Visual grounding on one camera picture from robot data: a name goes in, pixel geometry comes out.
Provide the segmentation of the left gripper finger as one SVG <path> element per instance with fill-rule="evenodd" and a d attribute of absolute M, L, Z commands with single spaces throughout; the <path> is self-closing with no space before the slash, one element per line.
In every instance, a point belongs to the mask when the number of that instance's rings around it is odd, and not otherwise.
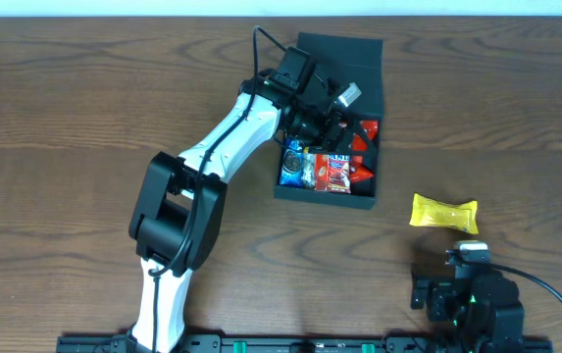
<path fill-rule="evenodd" d="M 305 146 L 303 148 L 303 152 L 309 154 L 345 155 L 345 156 L 351 156 L 354 154 L 354 152 L 351 150 L 351 147 L 349 145 L 347 146 L 338 145 L 334 148 L 329 148 L 326 146 L 310 145 L 310 146 Z"/>
<path fill-rule="evenodd" d="M 336 138 L 335 154 L 373 157 L 377 153 L 374 138 L 378 132 L 378 122 L 363 120 L 358 122 L 342 122 L 337 126 L 339 135 Z"/>

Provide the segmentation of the yellow Hacks candy bag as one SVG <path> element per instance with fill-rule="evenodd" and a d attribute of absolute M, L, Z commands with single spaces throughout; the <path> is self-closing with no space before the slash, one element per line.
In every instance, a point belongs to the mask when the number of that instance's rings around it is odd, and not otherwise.
<path fill-rule="evenodd" d="M 302 160 L 302 185 L 305 189 L 313 190 L 316 185 L 316 155 L 311 153 L 304 153 Z"/>

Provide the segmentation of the red Hello Panda box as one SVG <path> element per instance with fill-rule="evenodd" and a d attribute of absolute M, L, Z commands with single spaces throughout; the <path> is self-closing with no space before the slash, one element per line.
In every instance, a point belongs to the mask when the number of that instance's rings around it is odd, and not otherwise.
<path fill-rule="evenodd" d="M 350 157 L 348 155 L 317 154 L 315 190 L 350 194 Z"/>

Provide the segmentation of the blue Oreo cookie pack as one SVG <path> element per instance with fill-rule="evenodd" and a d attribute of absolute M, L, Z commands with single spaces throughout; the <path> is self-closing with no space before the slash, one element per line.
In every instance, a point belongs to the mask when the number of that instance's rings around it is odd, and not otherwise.
<path fill-rule="evenodd" d="M 284 143 L 281 158 L 281 173 L 279 184 L 296 188 L 303 188 L 303 143 L 296 138 L 288 137 Z"/>

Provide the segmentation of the red Hacks candy bag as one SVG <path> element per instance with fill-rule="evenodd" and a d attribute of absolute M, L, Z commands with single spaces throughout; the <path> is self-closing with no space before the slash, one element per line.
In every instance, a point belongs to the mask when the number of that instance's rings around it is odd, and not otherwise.
<path fill-rule="evenodd" d="M 360 125 L 366 133 L 368 140 L 372 141 L 377 135 L 379 123 L 377 121 L 363 121 Z M 350 147 L 353 152 L 366 152 L 368 150 L 368 144 L 357 133 L 353 135 Z M 362 155 L 350 156 L 348 171 L 349 184 L 358 183 L 374 177 L 374 174 L 364 166 L 364 157 Z"/>

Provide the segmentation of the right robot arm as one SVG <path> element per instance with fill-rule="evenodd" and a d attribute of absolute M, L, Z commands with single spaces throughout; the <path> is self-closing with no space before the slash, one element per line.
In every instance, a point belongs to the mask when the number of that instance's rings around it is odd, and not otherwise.
<path fill-rule="evenodd" d="M 412 274 L 413 310 L 426 309 L 437 333 L 426 352 L 522 352 L 525 310 L 517 284 L 494 269 L 487 250 L 450 250 L 452 277 Z"/>

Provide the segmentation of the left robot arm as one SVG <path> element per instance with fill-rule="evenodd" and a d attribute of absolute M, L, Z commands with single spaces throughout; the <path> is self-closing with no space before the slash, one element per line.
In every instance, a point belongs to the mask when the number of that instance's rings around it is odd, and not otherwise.
<path fill-rule="evenodd" d="M 382 79 L 350 55 L 335 61 L 287 47 L 276 68 L 253 69 L 206 137 L 151 160 L 128 227 L 144 271 L 135 351 L 170 352 L 180 342 L 190 280 L 217 241 L 230 180 L 250 155 L 278 132 L 318 153 L 350 154 L 360 123 L 383 117 Z"/>

